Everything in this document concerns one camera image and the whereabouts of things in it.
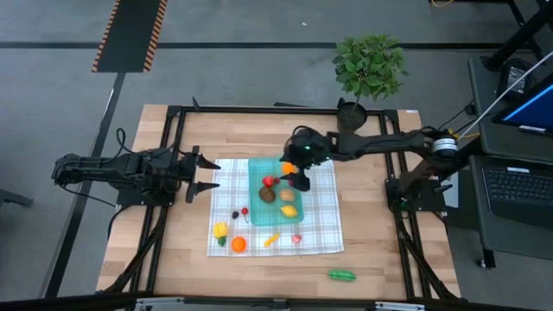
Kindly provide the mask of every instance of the teal plastic tray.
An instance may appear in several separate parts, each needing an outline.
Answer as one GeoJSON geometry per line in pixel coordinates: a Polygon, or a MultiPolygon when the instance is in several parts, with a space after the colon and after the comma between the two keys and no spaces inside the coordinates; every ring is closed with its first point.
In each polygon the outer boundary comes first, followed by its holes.
{"type": "Polygon", "coordinates": [[[250,217],[253,225],[287,225],[296,224],[303,220],[302,195],[296,189],[288,185],[288,181],[281,181],[272,187],[276,194],[276,200],[272,203],[265,203],[259,198],[259,189],[264,184],[261,180],[265,176],[280,177],[283,175],[282,162],[278,158],[255,158],[248,161],[248,174],[250,178],[250,217]],[[294,192],[293,202],[280,199],[280,191],[290,189],[294,192]],[[284,217],[280,208],[285,205],[292,205],[297,210],[297,216],[293,218],[284,217]]]}

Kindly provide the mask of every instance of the laptop screen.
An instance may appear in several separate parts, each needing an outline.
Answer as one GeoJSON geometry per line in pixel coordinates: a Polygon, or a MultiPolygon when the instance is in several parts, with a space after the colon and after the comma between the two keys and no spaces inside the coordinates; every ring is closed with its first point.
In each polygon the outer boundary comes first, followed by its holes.
{"type": "Polygon", "coordinates": [[[528,99],[515,111],[503,117],[502,121],[540,129],[553,129],[553,86],[545,88],[528,99]]]}

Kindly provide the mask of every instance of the floor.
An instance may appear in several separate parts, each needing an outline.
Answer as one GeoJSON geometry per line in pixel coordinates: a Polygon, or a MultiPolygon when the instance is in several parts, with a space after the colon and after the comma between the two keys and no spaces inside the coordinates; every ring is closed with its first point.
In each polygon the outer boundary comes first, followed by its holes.
{"type": "MultiPolygon", "coordinates": [[[[528,18],[533,1],[518,1],[528,18]]],[[[0,41],[99,41],[113,0],[5,0],[0,2],[0,41]]],[[[502,42],[518,29],[506,4],[427,0],[170,0],[161,41],[338,41],[368,32],[402,42],[502,42]]],[[[545,52],[553,41],[540,33],[545,52]]],[[[0,301],[43,294],[73,196],[50,174],[66,153],[87,155],[98,131],[116,74],[91,73],[93,49],[0,48],[0,188],[34,198],[30,208],[0,210],[0,301]]],[[[366,108],[416,109],[427,125],[440,125],[472,99],[467,59],[490,51],[407,50],[400,93],[366,108]]],[[[325,49],[158,50],[150,73],[124,78],[104,155],[117,151],[115,129],[134,138],[144,104],[335,106],[346,96],[334,82],[325,49]]],[[[532,60],[531,54],[521,54],[532,60]]],[[[461,115],[451,127],[469,118],[461,115]]],[[[109,187],[92,195],[115,201],[109,187]]],[[[60,295],[91,294],[104,255],[110,207],[89,201],[60,295]]],[[[477,233],[449,231],[461,293],[469,301],[552,309],[553,262],[498,254],[498,268],[474,265],[477,233]]]]}

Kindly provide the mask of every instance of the white plaid towel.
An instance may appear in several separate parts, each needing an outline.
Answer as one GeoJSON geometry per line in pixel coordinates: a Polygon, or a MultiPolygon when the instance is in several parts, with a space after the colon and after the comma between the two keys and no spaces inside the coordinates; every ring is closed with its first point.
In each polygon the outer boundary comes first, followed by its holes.
{"type": "Polygon", "coordinates": [[[249,209],[248,160],[218,159],[216,163],[221,169],[214,171],[213,182],[219,183],[220,187],[212,190],[211,194],[208,256],[294,256],[344,251],[332,162],[324,162],[306,171],[311,180],[311,190],[302,193],[303,221],[292,225],[270,226],[252,225],[250,215],[246,215],[247,223],[242,214],[232,219],[232,212],[240,213],[242,207],[249,209]],[[222,247],[213,235],[213,226],[219,222],[228,224],[226,244],[222,247]],[[269,247],[264,247],[264,242],[277,233],[280,233],[280,238],[269,247]],[[302,236],[299,244],[292,242],[296,234],[302,236]],[[244,252],[236,253],[232,250],[231,242],[235,237],[246,240],[244,252]]]}

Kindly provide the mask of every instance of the toy orange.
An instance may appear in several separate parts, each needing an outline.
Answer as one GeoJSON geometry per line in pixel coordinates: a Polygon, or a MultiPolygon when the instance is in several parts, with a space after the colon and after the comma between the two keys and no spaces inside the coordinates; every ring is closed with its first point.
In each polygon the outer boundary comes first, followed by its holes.
{"type": "Polygon", "coordinates": [[[294,166],[294,164],[290,162],[284,162],[283,163],[283,174],[288,175],[290,173],[296,173],[297,168],[294,166]]]}
{"type": "Polygon", "coordinates": [[[242,237],[236,237],[232,239],[232,249],[236,252],[245,251],[245,239],[242,237]]]}

